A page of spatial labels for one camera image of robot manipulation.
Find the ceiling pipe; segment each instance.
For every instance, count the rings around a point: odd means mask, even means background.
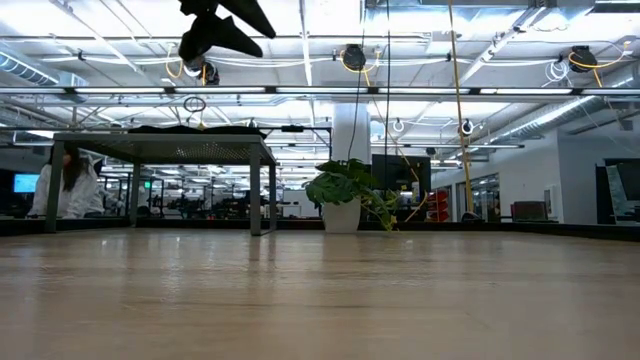
[[[307,25],[306,25],[306,12],[307,8],[305,6],[305,0],[300,0],[300,24],[302,26],[302,56],[304,58],[304,75],[307,80],[307,86],[313,86],[313,74],[311,71],[311,55],[309,50],[309,38],[307,33]],[[309,107],[311,109],[309,113],[309,120],[311,126],[316,125],[316,106],[313,101],[313,97],[309,97]],[[317,137],[313,135],[313,142],[316,142]]]
[[[6,104],[13,105],[14,107],[19,108],[20,110],[24,110],[24,111],[26,111],[28,113],[37,115],[37,116],[39,116],[39,117],[41,117],[42,119],[45,119],[45,120],[54,121],[54,122],[57,122],[57,123],[60,123],[60,124],[63,124],[63,125],[68,125],[68,126],[72,125],[71,121],[69,121],[69,120],[63,119],[63,118],[61,118],[59,116],[56,116],[56,115],[53,115],[53,114],[50,114],[50,113],[48,113],[46,111],[42,111],[40,109],[36,109],[35,107],[32,107],[30,105],[25,105],[25,104],[21,103],[20,101],[13,100],[13,99],[8,98],[6,96],[0,96],[0,101],[4,102]]]
[[[605,78],[608,87],[640,88],[640,63],[628,65]],[[561,104],[547,105],[512,122],[499,132],[476,140],[478,144],[500,144],[527,139],[609,107],[602,96],[579,97]]]
[[[545,8],[536,8],[530,7],[528,8],[510,27],[510,29],[503,33],[501,36],[494,38],[492,43],[478,56],[476,57],[471,65],[469,65],[465,72],[460,76],[459,85],[462,86],[465,82],[467,82],[473,75],[475,75],[482,67],[484,67],[489,61],[491,61],[496,54],[502,50],[507,44],[515,39],[520,33],[526,32],[526,29],[531,26],[531,24],[538,20],[539,15],[544,11]],[[429,109],[433,107],[435,103],[428,103],[425,105],[424,109],[418,114],[418,116],[413,120],[415,123],[420,123],[424,116],[427,114]],[[398,134],[398,137],[403,137],[409,131],[413,129],[415,125],[411,125],[405,129],[405,131],[401,134]]]
[[[144,73],[142,69],[140,69],[136,64],[132,63],[129,59],[127,59],[126,56],[124,56],[120,51],[118,51],[118,49],[113,47],[113,45],[111,45],[105,38],[103,38],[102,35],[98,34],[98,32],[95,31],[89,24],[87,24],[82,19],[80,19],[76,14],[74,14],[73,9],[68,4],[66,3],[62,4],[58,0],[49,0],[49,2],[53,4],[55,7],[57,7],[60,11],[67,14],[69,17],[71,17],[72,19],[80,23],[82,26],[84,26],[93,35],[93,38],[95,40],[97,40],[99,43],[101,43],[107,49],[109,49],[109,51],[111,51],[113,55],[117,56],[119,59],[126,62],[127,65],[131,69],[133,69],[133,71],[144,76],[151,83],[155,84],[155,82],[149,79],[149,77]]]

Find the table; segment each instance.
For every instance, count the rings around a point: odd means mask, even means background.
[[[104,154],[133,164],[131,188],[140,185],[143,164],[249,165],[251,235],[263,235],[260,217],[260,167],[269,167],[269,206],[276,211],[276,160],[260,135],[58,133],[53,137],[53,163],[47,203],[47,232],[56,231],[64,145]],[[130,221],[137,221],[138,192],[131,192]],[[277,219],[270,219],[269,231]]]

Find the fluorescent light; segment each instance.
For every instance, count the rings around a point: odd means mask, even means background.
[[[264,93],[263,87],[238,87],[238,86],[221,86],[221,87],[177,87],[178,94],[237,94],[237,93]]]
[[[65,94],[63,88],[58,87],[10,87],[0,88],[0,94]]]
[[[523,149],[524,145],[469,145],[470,148],[476,149]]]
[[[414,88],[414,87],[404,87],[404,88],[380,88],[381,94],[386,94],[387,91],[389,94],[455,94],[456,89],[453,88]],[[460,89],[460,94],[468,94],[469,89]]]
[[[46,137],[47,139],[53,139],[53,134],[54,134],[53,131],[40,131],[40,130],[30,130],[30,131],[27,131],[27,133],[31,135]]]
[[[431,170],[460,170],[457,166],[432,166]]]
[[[127,177],[127,174],[123,174],[123,173],[100,173],[100,176],[106,176],[106,177]]]
[[[640,89],[585,89],[584,95],[638,95]]]
[[[568,95],[573,89],[481,89],[482,95]]]
[[[329,161],[329,159],[317,159],[317,160],[311,160],[311,159],[300,159],[300,160],[295,160],[295,159],[288,159],[288,160],[280,160],[280,159],[276,159],[277,162],[279,162],[280,164],[320,164],[323,162],[327,162]]]
[[[366,88],[342,88],[342,87],[278,87],[276,92],[280,94],[357,94],[358,91],[366,92]]]
[[[75,88],[78,94],[162,94],[164,88],[141,87],[141,88]]]

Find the pipe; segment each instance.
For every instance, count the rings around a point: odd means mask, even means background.
[[[146,75],[144,74],[144,71],[142,71],[142,69],[140,69],[136,64],[134,64],[131,61],[129,61],[129,59],[127,59],[126,56],[124,56],[120,51],[118,51],[118,49],[114,48],[113,45],[111,45],[107,40],[105,40],[105,38],[103,38],[100,34],[98,34],[98,32],[95,31],[91,26],[89,26],[89,24],[87,24],[84,21],[82,21],[82,19],[80,19],[76,14],[73,13],[73,9],[71,7],[69,7],[66,4],[61,4],[60,2],[58,2],[58,0],[49,0],[49,2],[52,3],[53,5],[55,5],[60,11],[62,11],[63,13],[65,13],[69,17],[71,17],[72,19],[74,19],[77,22],[79,22],[80,24],[82,24],[82,26],[84,26],[87,30],[89,30],[89,32],[91,32],[91,34],[93,35],[95,40],[97,40],[98,42],[102,43],[107,49],[109,49],[109,51],[111,51],[112,54],[117,56],[119,59],[121,59],[122,61],[125,61],[127,63],[127,65],[131,69],[133,69],[133,71],[135,71],[136,73],[139,73],[139,74],[141,74],[141,75],[146,77]]]
[[[606,80],[611,84],[610,87],[638,88],[640,87],[640,64],[626,66],[607,75]],[[480,143],[498,144],[512,138],[523,139],[532,135],[541,135],[550,129],[579,119],[586,113],[592,114],[608,108],[608,106],[602,96],[587,96],[562,104],[547,105],[518,119],[500,133],[492,135],[488,139],[485,138],[486,141],[480,140]]]
[[[42,117],[43,119],[53,120],[53,121],[56,121],[56,122],[58,122],[60,124],[64,124],[64,125],[69,125],[69,126],[72,125],[71,121],[68,121],[68,120],[63,119],[63,118],[61,118],[59,116],[50,114],[50,113],[48,113],[46,111],[42,111],[40,109],[36,109],[36,108],[34,108],[32,106],[25,105],[25,104],[21,103],[20,101],[13,100],[13,99],[8,98],[6,96],[0,96],[0,101],[2,101],[4,103],[7,103],[7,104],[11,104],[11,105],[13,105],[13,106],[15,106],[17,108],[20,108],[21,110],[25,110],[25,111],[30,112],[32,114],[38,115],[38,116]]]
[[[21,77],[34,84],[43,86],[55,86],[60,82],[58,75],[26,56],[19,54],[7,46],[0,44],[0,70]]]

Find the hanging cable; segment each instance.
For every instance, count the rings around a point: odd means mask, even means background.
[[[362,44],[360,45],[361,49],[364,48],[365,29],[366,28],[363,26],[362,27]],[[359,101],[360,101],[360,80],[361,79],[362,79],[362,71],[358,71],[358,87],[357,87],[358,91],[356,92],[356,111],[353,118],[353,131],[351,132],[351,142],[349,142],[349,152],[347,153],[347,160],[351,159],[351,149],[353,148],[353,141],[356,138],[356,127],[358,124],[358,108],[360,107]]]
[[[387,64],[387,108],[384,119],[384,129],[388,133],[389,132],[389,111],[391,108],[391,12],[389,10],[391,6],[387,2],[387,58],[389,59],[389,63]],[[384,188],[389,188],[387,184],[388,176],[387,174],[387,163],[389,162],[387,157],[389,155],[389,136],[384,137]]]
[[[629,44],[628,44],[628,43],[625,43],[625,44],[624,44],[624,49],[626,50],[628,46],[629,46]],[[622,59],[624,59],[624,57],[625,57],[625,56],[627,56],[627,55],[625,54],[625,51],[622,51],[622,53],[620,54],[620,57],[619,57],[619,58],[617,58],[616,60],[614,60],[614,61],[612,61],[612,62],[610,62],[610,63],[606,63],[606,64],[602,64],[602,65],[588,65],[588,64],[583,64],[583,63],[580,63],[580,62],[578,62],[578,61],[574,60],[574,59],[573,59],[573,57],[574,57],[574,56],[576,56],[576,53],[575,53],[575,52],[572,52],[572,53],[570,53],[570,54],[569,54],[569,61],[571,61],[571,63],[573,63],[573,64],[576,64],[576,65],[578,65],[578,66],[580,66],[580,67],[583,67],[583,68],[585,68],[585,69],[602,69],[602,68],[606,68],[606,67],[609,67],[609,66],[611,66],[611,65],[615,65],[615,64],[619,63],[619,62],[620,62],[620,61],[622,61]]]
[[[595,76],[598,86],[602,87],[602,81],[600,80],[600,76],[598,75],[598,69],[593,69],[593,76]]]
[[[456,33],[453,27],[453,0],[449,0],[449,21],[451,22],[451,50],[453,52],[453,73],[456,85],[456,102],[458,105],[458,126],[462,129],[462,105],[460,103],[460,76],[458,73],[458,54],[456,52]],[[464,136],[458,131],[460,136],[460,147],[462,149],[462,164],[464,165],[464,176],[467,189],[467,212],[473,209],[473,196],[471,194],[471,177],[469,175],[469,160],[467,159],[467,149],[464,144]]]
[[[169,60],[169,58],[171,57],[171,50],[173,49],[173,44],[169,46],[169,51],[167,52],[167,60]],[[180,76],[182,76],[182,67],[183,67],[184,63],[182,60],[180,60],[180,71],[178,72],[178,75],[174,74],[173,72],[171,72],[171,69],[169,69],[169,62],[166,62],[164,64],[165,69],[167,70],[167,74],[169,74],[169,76],[171,76],[174,79],[179,78]]]

